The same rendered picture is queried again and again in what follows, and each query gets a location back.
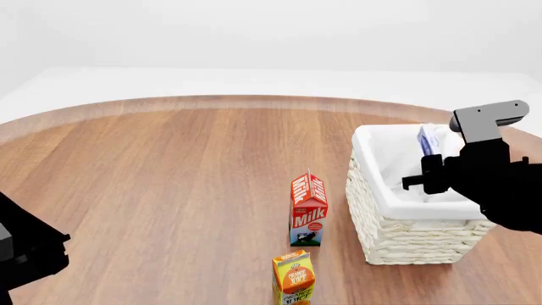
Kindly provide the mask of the blue and white cream cheese box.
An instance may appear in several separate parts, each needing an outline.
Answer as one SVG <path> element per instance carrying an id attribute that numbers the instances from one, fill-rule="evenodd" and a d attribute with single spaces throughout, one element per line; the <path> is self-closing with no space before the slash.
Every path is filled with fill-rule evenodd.
<path id="1" fill-rule="evenodd" d="M 417 134 L 418 143 L 424 156 L 441 154 L 440 139 L 436 134 L 437 126 L 434 124 L 423 124 Z"/>

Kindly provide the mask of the white woven basket with liner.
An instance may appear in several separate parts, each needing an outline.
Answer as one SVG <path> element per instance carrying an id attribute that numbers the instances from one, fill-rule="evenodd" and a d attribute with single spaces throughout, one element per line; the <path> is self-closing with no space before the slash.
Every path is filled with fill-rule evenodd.
<path id="1" fill-rule="evenodd" d="M 403 177 L 421 174 L 420 130 L 443 157 L 455 157 L 464 145 L 440 124 L 363 125 L 351 139 L 346 200 L 372 265 L 454 263 L 495 228 L 475 202 L 453 190 L 426 195 L 422 186 L 402 187 Z"/>

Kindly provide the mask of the red and white milk carton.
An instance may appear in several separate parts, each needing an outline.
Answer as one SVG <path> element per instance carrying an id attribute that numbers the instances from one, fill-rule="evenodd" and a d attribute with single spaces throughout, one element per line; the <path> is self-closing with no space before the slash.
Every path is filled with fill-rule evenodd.
<path id="1" fill-rule="evenodd" d="M 328 212 L 324 183 L 310 169 L 290 183 L 289 240 L 292 247 L 319 247 Z"/>

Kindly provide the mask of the orange juice carton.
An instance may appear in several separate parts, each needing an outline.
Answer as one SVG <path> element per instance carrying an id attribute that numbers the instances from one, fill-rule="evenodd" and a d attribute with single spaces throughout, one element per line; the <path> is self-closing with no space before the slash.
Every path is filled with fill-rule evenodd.
<path id="1" fill-rule="evenodd" d="M 315 285 L 311 256 L 304 250 L 272 259 L 276 305 L 311 305 Z"/>

